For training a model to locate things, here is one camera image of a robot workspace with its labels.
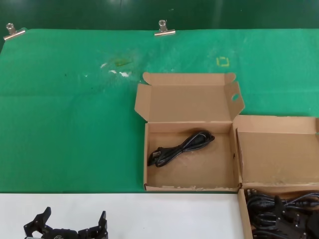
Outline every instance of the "black cables pile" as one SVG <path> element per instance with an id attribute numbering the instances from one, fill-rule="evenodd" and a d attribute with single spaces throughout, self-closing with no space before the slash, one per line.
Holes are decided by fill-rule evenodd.
<path id="1" fill-rule="evenodd" d="M 283 200 L 247 190 L 246 202 L 255 239 L 317 239 L 310 223 L 319 219 L 319 193 Z"/>

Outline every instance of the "dark green wall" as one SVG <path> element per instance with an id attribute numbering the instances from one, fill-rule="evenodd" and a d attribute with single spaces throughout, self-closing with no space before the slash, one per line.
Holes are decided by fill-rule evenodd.
<path id="1" fill-rule="evenodd" d="M 28 29 L 153 30 L 160 19 L 176 30 L 319 28 L 319 1 L 0 0 L 0 36 L 8 22 Z"/>

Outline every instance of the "open cardboard box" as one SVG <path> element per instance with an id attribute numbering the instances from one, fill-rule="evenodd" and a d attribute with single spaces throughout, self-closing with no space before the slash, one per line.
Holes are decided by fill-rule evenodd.
<path id="1" fill-rule="evenodd" d="M 237 116 L 244 108 L 235 75 L 143 74 L 135 110 L 145 127 L 148 191 L 232 191 L 245 239 L 252 239 L 244 190 L 269 194 L 319 191 L 319 119 Z M 162 168 L 147 167 L 159 146 L 173 147 L 198 129 L 216 138 Z"/>
<path id="2" fill-rule="evenodd" d="M 241 186 L 233 120 L 244 109 L 235 74 L 143 74 L 135 110 L 145 126 L 144 185 L 147 191 L 232 191 Z M 195 131 L 210 131 L 207 147 L 185 152 L 164 167 L 148 167 L 158 147 L 181 144 Z"/>
<path id="3" fill-rule="evenodd" d="M 245 239 L 252 239 L 244 190 L 319 191 L 319 119 L 238 116 L 234 125 L 242 172 L 238 200 Z"/>

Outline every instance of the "black cable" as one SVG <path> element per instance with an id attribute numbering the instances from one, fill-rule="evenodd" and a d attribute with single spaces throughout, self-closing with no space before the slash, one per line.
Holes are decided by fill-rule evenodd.
<path id="1" fill-rule="evenodd" d="M 276 228 L 275 197 L 255 193 L 246 197 L 247 209 L 254 238 L 287 239 L 288 237 Z M 319 206 L 319 193 L 308 193 L 297 198 L 282 200 L 285 210 L 311 214 Z"/>
<path id="2" fill-rule="evenodd" d="M 202 130 L 188 137 L 179 146 L 172 148 L 159 147 L 157 150 L 151 153 L 148 160 L 148 166 L 155 164 L 156 167 L 163 167 L 181 153 L 204 148 L 214 139 L 215 137 L 212 136 L 210 132 Z"/>

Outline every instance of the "yellow tape mark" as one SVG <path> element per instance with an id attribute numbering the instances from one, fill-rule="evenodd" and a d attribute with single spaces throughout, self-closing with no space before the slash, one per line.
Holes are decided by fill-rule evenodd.
<path id="1" fill-rule="evenodd" d="M 216 58 L 216 62 L 218 66 L 221 67 L 229 67 L 229 59 L 228 57 L 220 56 Z"/>

